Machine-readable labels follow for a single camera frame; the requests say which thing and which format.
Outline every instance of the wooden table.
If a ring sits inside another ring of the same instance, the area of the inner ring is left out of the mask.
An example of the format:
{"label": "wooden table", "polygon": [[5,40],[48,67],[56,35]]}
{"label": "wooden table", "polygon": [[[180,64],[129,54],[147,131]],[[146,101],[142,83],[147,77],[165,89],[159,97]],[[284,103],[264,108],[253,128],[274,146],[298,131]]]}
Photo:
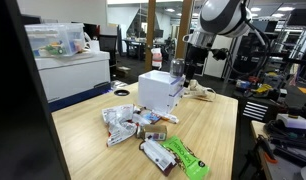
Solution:
{"label": "wooden table", "polygon": [[[251,127],[252,127],[252,133],[253,133],[253,137],[254,140],[259,136],[259,135],[263,135],[264,138],[268,138],[268,135],[266,134],[266,132],[264,131],[263,127],[264,127],[265,123],[262,122],[258,122],[258,121],[251,121]],[[271,177],[271,173],[268,167],[268,163],[265,159],[264,156],[264,151],[262,149],[259,149],[259,156],[261,159],[261,164],[265,173],[265,177],[267,180],[272,179]]]}
{"label": "wooden table", "polygon": [[123,41],[126,44],[126,57],[131,57],[130,55],[130,46],[138,46],[137,47],[137,56],[138,56],[138,60],[142,60],[142,58],[144,58],[144,52],[145,52],[145,41],[135,41],[135,40],[131,40],[131,39],[123,39]]}
{"label": "wooden table", "polygon": [[[176,166],[168,177],[139,150],[135,136],[106,146],[108,127],[101,110],[137,103],[138,84],[126,86],[128,96],[107,93],[52,113],[73,180],[81,179],[188,179]],[[210,167],[207,179],[231,179],[237,100],[217,95],[214,102],[183,98],[172,111],[180,122],[166,121],[168,137],[177,135]]]}

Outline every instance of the wooden pillar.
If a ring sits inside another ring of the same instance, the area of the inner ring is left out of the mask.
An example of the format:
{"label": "wooden pillar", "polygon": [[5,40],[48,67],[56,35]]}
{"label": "wooden pillar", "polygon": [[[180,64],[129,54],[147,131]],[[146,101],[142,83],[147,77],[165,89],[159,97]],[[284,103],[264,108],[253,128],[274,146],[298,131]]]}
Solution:
{"label": "wooden pillar", "polygon": [[155,22],[155,3],[156,0],[149,0],[149,7],[147,12],[147,34],[145,44],[145,72],[152,70],[152,53],[154,38],[154,22]]}
{"label": "wooden pillar", "polygon": [[175,58],[185,58],[187,46],[186,43],[183,42],[182,38],[189,33],[193,4],[193,0],[183,0],[182,16],[180,21]]}

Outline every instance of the black chair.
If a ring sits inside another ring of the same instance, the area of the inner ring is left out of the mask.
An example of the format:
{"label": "black chair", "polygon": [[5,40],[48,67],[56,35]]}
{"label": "black chair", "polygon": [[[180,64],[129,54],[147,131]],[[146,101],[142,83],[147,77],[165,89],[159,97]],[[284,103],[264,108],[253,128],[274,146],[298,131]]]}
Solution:
{"label": "black chair", "polygon": [[110,74],[115,75],[116,72],[116,42],[117,35],[99,35],[100,50],[110,53]]}

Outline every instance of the cable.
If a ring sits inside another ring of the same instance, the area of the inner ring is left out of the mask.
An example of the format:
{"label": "cable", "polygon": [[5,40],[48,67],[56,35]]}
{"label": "cable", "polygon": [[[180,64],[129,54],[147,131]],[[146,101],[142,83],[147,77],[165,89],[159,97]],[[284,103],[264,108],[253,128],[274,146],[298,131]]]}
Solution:
{"label": "cable", "polygon": [[[246,0],[244,0],[243,4],[241,5],[241,10],[242,11],[246,11],[245,9],[245,3],[246,3]],[[269,38],[266,36],[266,34],[264,34],[261,30],[259,30],[258,28],[256,28],[255,26],[253,26],[251,23],[250,23],[250,20],[246,19],[246,16],[244,17],[244,22],[256,33],[257,37],[259,38],[259,40],[262,42],[265,42],[265,50],[264,50],[264,57],[265,59],[260,62],[260,64],[258,64],[258,66],[253,69],[252,71],[250,72],[247,72],[247,73],[244,73],[244,72],[240,72],[238,70],[236,70],[234,67],[233,67],[233,60],[232,60],[232,54],[231,52],[229,52],[227,49],[226,49],[226,52],[228,53],[228,58],[227,58],[227,62],[228,62],[228,65],[230,66],[230,68],[232,69],[233,72],[241,75],[239,78],[242,78],[242,77],[245,77],[245,76],[249,76],[250,74],[253,74],[259,70],[261,70],[265,65],[266,63],[268,62],[268,59],[270,58],[270,54],[271,54],[271,45],[270,45],[270,40]]]}

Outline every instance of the plastic container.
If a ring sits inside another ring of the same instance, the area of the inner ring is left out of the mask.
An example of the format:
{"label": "plastic container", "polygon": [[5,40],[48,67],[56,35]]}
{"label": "plastic container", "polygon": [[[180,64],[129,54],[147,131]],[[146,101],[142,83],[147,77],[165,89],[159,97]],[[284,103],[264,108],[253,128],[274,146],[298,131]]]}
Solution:
{"label": "plastic container", "polygon": [[35,57],[72,56],[84,49],[83,23],[25,25]]}
{"label": "plastic container", "polygon": [[185,67],[185,63],[184,63],[184,59],[173,59],[171,61],[171,67],[170,67],[170,75],[173,78],[176,77],[182,77],[183,73],[184,73],[184,67]]}

